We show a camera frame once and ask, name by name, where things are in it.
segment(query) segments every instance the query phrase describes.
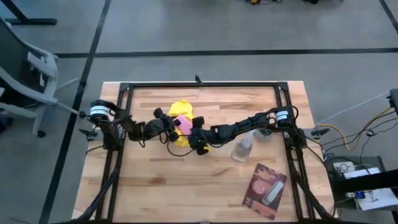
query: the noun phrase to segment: gray floor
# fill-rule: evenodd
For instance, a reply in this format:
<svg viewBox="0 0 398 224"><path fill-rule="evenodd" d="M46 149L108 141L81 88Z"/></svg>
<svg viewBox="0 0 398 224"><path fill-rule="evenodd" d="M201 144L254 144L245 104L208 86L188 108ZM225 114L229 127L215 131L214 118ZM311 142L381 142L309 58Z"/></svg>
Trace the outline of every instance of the gray floor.
<svg viewBox="0 0 398 224"><path fill-rule="evenodd" d="M16 4L32 17L56 17L56 26L16 27L26 41L54 53L87 53L104 0L23 1ZM386 0L398 17L398 1ZM0 6L0 16L11 17ZM160 50L348 49L398 47L394 30L379 1L300 0L252 7L233 0L113 0L97 52ZM263 55L158 58L96 58L81 109L100 95L104 81L303 80L315 122L397 88L398 54ZM80 77L85 58L60 59L60 83ZM77 84L59 92L72 105ZM327 120L350 134L387 107L380 97ZM0 135L0 223L10 218L37 223L53 174L69 114L48 110L42 123L46 138L30 135L32 121L18 120ZM78 120L54 203L51 222L72 214L87 142ZM388 169L396 165L398 129L370 141L364 155L380 155ZM331 132L326 137L338 137ZM341 147L334 151L349 153ZM392 223L387 212L344 210L344 220Z"/></svg>

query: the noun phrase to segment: white label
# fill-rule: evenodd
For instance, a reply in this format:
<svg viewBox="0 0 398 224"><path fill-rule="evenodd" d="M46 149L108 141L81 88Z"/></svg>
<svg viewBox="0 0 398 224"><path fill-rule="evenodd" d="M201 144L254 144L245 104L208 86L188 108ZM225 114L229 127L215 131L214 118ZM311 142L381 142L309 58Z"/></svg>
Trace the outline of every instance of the white label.
<svg viewBox="0 0 398 224"><path fill-rule="evenodd" d="M287 119L286 115L280 115L278 117L276 117L276 121L282 120L282 119Z"/></svg>
<svg viewBox="0 0 398 224"><path fill-rule="evenodd" d="M103 114L103 115L108 115L108 108L105 106L93 106L90 109L90 115L93 114Z"/></svg>
<svg viewBox="0 0 398 224"><path fill-rule="evenodd" d="M289 113L287 111L280 111L278 113L276 113L276 116L280 116L280 115L288 115Z"/></svg>

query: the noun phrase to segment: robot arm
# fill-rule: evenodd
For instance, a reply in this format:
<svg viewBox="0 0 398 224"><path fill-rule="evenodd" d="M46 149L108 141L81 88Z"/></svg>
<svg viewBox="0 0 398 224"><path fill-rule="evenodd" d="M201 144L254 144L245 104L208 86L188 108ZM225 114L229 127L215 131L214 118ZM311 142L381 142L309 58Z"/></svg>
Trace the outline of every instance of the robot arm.
<svg viewBox="0 0 398 224"><path fill-rule="evenodd" d="M109 115L114 116L113 121L109 120ZM104 149L117 150L121 147L117 124L126 131L131 141L146 141L162 133L167 133L170 141L177 140L173 118L163 114L160 108L154 111L154 116L156 119L148 123L137 123L131 119L128 111L118 108L114 103L96 100L91 103L89 121L101 129Z"/></svg>
<svg viewBox="0 0 398 224"><path fill-rule="evenodd" d="M222 124L210 127L210 130L202 129L203 117L193 119L192 133L188 137L190 147L195 149L198 155L208 152L207 146L221 147L232 141L236 136L257 128L267 128L273 132L287 131L296 136L300 133L296 130L292 116L292 107L286 106L273 108L263 113L257 113L234 124Z"/></svg>

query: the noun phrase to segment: chair leg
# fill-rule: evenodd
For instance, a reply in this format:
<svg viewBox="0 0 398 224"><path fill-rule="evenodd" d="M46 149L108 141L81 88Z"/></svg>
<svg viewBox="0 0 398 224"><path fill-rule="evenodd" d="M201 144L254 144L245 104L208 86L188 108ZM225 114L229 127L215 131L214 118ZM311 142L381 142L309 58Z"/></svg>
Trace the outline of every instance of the chair leg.
<svg viewBox="0 0 398 224"><path fill-rule="evenodd" d="M66 87L66 86L68 86L68 85L70 85L70 84L72 84L72 83L75 83L75 82L77 82L77 81L79 81L79 78L74 78L74 79L72 79L72 80L67 81L66 83L62 83L61 85L59 85L59 86L57 87L57 90L60 90L60 89L62 89L63 87Z"/></svg>
<svg viewBox="0 0 398 224"><path fill-rule="evenodd" d="M58 102L58 103L57 103L57 106L63 108L64 110L67 110L67 111L69 111L69 112L71 112L71 113L73 113L73 114L76 114L76 115L78 115L78 116L81 116L81 113L80 113L79 111L74 110L73 108L71 108L71 107L69 107L69 106L67 106L67 105L64 105L63 103Z"/></svg>
<svg viewBox="0 0 398 224"><path fill-rule="evenodd" d="M32 128L32 134L34 136L38 136L40 138L44 137L44 135L45 135L45 133L43 135L42 134L43 132L39 131L40 124L42 123L43 116L44 116L44 113L45 113L45 108L46 108L46 106L41 106L41 107L36 109L35 112L37 113L37 116L35 117L35 121L33 122L33 128Z"/></svg>

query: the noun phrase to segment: plastic bottle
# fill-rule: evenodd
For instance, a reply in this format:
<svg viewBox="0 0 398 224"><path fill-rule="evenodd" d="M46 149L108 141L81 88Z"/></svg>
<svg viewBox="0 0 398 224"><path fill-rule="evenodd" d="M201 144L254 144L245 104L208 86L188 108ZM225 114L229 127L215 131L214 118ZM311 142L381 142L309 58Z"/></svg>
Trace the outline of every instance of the plastic bottle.
<svg viewBox="0 0 398 224"><path fill-rule="evenodd" d="M231 153L232 159L244 162L249 157L252 146L253 146L253 134L254 130L247 133L243 140L236 143L234 150Z"/></svg>

